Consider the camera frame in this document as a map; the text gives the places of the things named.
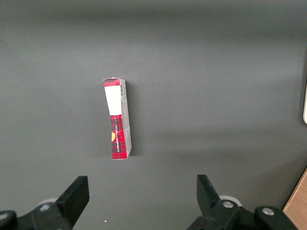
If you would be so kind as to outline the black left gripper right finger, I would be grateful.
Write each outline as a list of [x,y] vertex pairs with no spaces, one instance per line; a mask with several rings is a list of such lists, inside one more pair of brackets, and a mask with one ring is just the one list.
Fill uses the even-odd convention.
[[197,201],[202,215],[189,230],[296,230],[280,209],[259,206],[250,212],[230,199],[221,199],[204,175],[197,176]]

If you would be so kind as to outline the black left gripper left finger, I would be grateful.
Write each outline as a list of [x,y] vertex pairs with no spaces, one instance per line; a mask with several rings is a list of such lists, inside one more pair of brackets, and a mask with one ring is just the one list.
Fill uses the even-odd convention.
[[18,217],[13,210],[0,212],[2,230],[71,230],[89,202],[87,176],[78,176],[56,200],[46,200]]

